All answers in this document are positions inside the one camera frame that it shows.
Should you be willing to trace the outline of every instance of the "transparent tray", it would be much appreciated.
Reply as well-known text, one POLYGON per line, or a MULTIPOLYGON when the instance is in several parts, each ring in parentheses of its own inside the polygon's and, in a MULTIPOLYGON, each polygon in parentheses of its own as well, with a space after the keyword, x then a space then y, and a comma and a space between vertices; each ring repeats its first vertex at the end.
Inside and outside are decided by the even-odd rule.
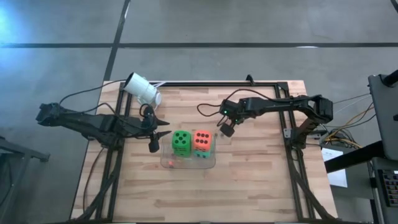
MULTIPOLYGON (((196 130, 184 130, 191 133, 191 146, 193 145, 193 133, 196 130)), ((172 147, 172 139, 174 132, 162 137, 162 157, 160 158, 160 164, 164 168, 169 169, 210 169, 216 164, 216 139, 220 138, 219 133, 211 131, 211 151, 208 158, 202 158, 195 155, 193 148, 189 157, 180 157, 174 154, 172 147)))

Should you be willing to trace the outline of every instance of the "orange die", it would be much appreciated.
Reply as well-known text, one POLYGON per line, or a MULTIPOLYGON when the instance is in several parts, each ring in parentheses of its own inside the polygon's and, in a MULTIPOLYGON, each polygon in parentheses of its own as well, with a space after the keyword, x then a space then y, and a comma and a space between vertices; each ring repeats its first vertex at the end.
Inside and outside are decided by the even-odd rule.
POLYGON ((193 134, 193 149, 208 152, 211 149, 211 133, 205 130, 195 131, 193 134))

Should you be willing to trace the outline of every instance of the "gray floor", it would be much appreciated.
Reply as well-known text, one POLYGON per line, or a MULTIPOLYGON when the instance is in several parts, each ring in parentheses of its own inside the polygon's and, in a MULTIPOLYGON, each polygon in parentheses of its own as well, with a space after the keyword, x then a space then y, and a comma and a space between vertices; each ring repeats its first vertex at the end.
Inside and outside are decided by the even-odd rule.
MULTIPOLYGON (((113 43, 124 0, 0 0, 1 43, 113 43)), ((388 0, 131 0, 122 43, 397 42, 388 0)), ((31 163, 13 223, 67 220, 87 141, 35 122, 41 103, 102 83, 111 48, 0 48, 0 135, 50 161, 31 163)), ((397 69, 398 48, 119 49, 110 80, 132 71, 149 80, 305 80, 309 95, 341 100, 368 92, 367 77, 397 69)), ((65 102, 83 110, 99 91, 65 102)), ((345 123, 371 99, 335 115, 345 123)), ((362 145, 380 139, 376 119, 352 128, 362 145)), ((340 218, 370 221, 369 205, 334 195, 340 218)))

